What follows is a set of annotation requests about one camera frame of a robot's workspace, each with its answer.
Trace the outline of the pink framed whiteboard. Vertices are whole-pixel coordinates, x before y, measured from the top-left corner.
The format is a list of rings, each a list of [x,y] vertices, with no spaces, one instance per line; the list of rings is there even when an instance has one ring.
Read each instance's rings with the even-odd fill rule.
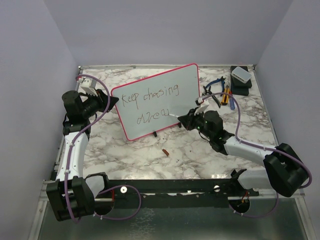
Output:
[[[192,63],[116,86],[115,107],[129,141],[176,125],[178,118],[196,107],[200,96],[199,67]]]

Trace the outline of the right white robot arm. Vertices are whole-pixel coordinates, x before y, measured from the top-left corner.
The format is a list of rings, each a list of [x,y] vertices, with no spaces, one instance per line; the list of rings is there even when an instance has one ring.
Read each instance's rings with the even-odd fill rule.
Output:
[[[291,197],[309,178],[309,174],[295,151],[285,143],[263,146],[236,138],[224,130],[223,120],[217,111],[197,114],[191,109],[178,121],[188,130],[197,130],[206,137],[213,150],[251,161],[263,169],[245,170],[230,182],[229,189],[240,196],[249,189],[273,189],[284,197]]]

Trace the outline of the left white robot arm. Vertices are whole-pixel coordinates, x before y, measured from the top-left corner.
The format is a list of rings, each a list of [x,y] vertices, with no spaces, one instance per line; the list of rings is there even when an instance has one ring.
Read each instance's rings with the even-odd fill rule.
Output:
[[[46,187],[46,194],[58,221],[79,219],[95,211],[95,197],[106,197],[111,190],[104,172],[84,177],[84,158],[90,139],[90,117],[97,112],[109,112],[119,101],[101,89],[94,95],[76,90],[62,95],[66,110],[63,122],[64,156],[54,182]]]

